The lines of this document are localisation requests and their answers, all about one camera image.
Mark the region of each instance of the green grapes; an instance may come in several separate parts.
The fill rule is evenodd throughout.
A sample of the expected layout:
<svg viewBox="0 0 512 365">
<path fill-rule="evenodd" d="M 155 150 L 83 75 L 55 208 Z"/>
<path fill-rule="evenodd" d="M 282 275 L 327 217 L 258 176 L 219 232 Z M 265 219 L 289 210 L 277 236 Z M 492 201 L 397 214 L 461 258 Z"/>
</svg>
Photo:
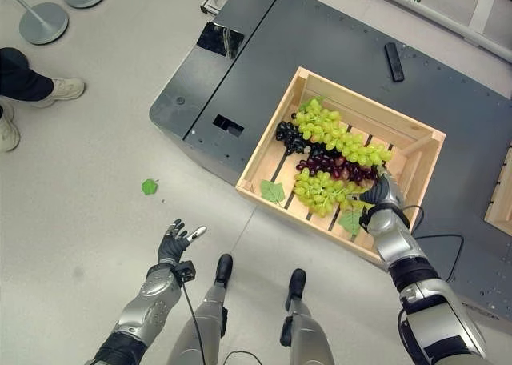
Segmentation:
<svg viewBox="0 0 512 365">
<path fill-rule="evenodd" d="M 306 141 L 324 143 L 326 150 L 335 149 L 350 162 L 361 166 L 382 165 L 391 160 L 391 152 L 383 145 L 364 146 L 361 134 L 347 133 L 340 123 L 340 113 L 322 107 L 322 100 L 313 97 L 304 102 L 291 121 Z"/>
<path fill-rule="evenodd" d="M 305 167 L 300 174 L 295 175 L 294 193 L 297 198 L 308 207 L 311 213 L 320 217 L 335 211 L 339 205 L 342 210 L 361 210 L 370 204 L 354 199 L 353 195 L 367 190 L 354 182 L 333 180 L 329 173 L 319 171 L 310 177 L 310 170 Z"/>
</svg>

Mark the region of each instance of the white floor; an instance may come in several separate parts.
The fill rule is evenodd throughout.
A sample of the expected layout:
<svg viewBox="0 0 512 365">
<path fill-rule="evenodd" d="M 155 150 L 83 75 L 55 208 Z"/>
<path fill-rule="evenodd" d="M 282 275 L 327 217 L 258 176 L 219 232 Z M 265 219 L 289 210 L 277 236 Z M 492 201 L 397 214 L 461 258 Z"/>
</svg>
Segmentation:
<svg viewBox="0 0 512 365">
<path fill-rule="evenodd" d="M 0 46 L 25 52 L 35 70 L 88 83 L 73 102 L 44 110 L 16 106 L 22 141 L 0 157 L 0 363 L 91 358 L 138 291 L 176 217 L 189 228 L 209 227 L 185 255 L 198 270 L 189 285 L 195 305 L 218 256 L 234 255 L 221 359 L 245 349 L 265 365 L 287 363 L 288 350 L 278 344 L 282 302 L 291 271 L 303 267 L 309 276 L 305 300 L 338 363 L 410 363 L 396 332 L 399 305 L 387 275 L 256 209 L 191 162 L 148 119 L 151 103 L 209 19 L 199 12 L 200 1 L 105 0 L 91 10 L 66 8 L 66 34 L 37 47 L 18 34 L 22 9 L 0 0 Z M 510 65 L 452 34 L 381 0 L 322 1 L 510 96 Z M 160 187 L 146 197 L 140 185 L 149 177 Z M 182 300 L 144 363 L 165 363 L 188 318 Z M 494 363 L 510 363 L 512 338 L 484 332 Z M 255 362 L 239 357 L 228 363 Z"/>
</svg>

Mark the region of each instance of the artificial leaf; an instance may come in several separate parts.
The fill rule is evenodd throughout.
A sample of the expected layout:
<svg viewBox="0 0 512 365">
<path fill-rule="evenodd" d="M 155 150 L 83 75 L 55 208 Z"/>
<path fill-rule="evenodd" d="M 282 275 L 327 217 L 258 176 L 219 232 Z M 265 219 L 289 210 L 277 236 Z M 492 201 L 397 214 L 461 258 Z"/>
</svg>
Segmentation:
<svg viewBox="0 0 512 365">
<path fill-rule="evenodd" d="M 271 181 L 262 180 L 260 184 L 262 197 L 272 203 L 280 203 L 285 199 L 285 191 L 282 189 L 281 183 L 273 183 Z"/>
<path fill-rule="evenodd" d="M 142 183 L 142 192 L 144 192 L 145 195 L 154 195 L 157 188 L 158 184 L 151 178 L 148 178 Z"/>
<path fill-rule="evenodd" d="M 361 211 L 347 211 L 342 214 L 338 223 L 352 235 L 357 235 L 361 229 L 361 225 L 359 225 L 359 218 L 361 216 Z"/>
</svg>

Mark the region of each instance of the wooden crate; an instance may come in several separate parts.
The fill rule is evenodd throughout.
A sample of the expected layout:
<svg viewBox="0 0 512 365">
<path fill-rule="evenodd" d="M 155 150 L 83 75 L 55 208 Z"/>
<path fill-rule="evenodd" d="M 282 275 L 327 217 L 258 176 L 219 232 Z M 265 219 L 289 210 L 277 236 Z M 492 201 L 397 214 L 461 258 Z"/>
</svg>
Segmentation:
<svg viewBox="0 0 512 365">
<path fill-rule="evenodd" d="M 326 235 L 371 262 L 380 263 L 370 235 L 361 229 L 358 235 L 352 236 L 338 224 L 342 214 L 339 209 L 324 218 L 311 215 L 292 191 L 298 173 L 295 166 L 301 159 L 307 159 L 307 154 L 286 156 L 283 143 L 275 140 L 275 131 L 279 122 L 290 121 L 298 106 L 314 96 L 326 97 L 322 106 L 338 110 L 342 121 L 351 126 L 350 132 L 363 134 L 364 140 L 371 137 L 372 143 L 385 144 L 393 151 L 386 167 L 402 188 L 407 205 L 421 204 L 445 135 L 299 67 L 238 180 L 236 189 L 242 195 Z M 262 198 L 262 180 L 282 184 L 286 196 L 282 206 Z M 412 226 L 418 209 L 409 209 L 406 214 Z"/>
<path fill-rule="evenodd" d="M 485 220 L 499 230 L 512 235 L 512 144 L 490 198 Z"/>
</svg>

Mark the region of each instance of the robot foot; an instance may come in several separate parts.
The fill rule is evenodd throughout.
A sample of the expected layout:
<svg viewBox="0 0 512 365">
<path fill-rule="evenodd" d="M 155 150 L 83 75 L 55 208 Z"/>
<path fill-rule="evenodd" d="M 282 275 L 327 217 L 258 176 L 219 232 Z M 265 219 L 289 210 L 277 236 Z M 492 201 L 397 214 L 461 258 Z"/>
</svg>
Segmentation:
<svg viewBox="0 0 512 365">
<path fill-rule="evenodd" d="M 217 271 L 215 272 L 215 282 L 221 283 L 227 289 L 227 283 L 230 281 L 233 271 L 233 257 L 228 254 L 221 255 L 218 259 Z"/>
<path fill-rule="evenodd" d="M 302 299 L 302 291 L 306 285 L 306 272 L 303 269 L 295 269 L 290 277 L 288 285 L 288 297 L 286 297 L 285 309 L 290 309 L 291 299 Z"/>
</svg>

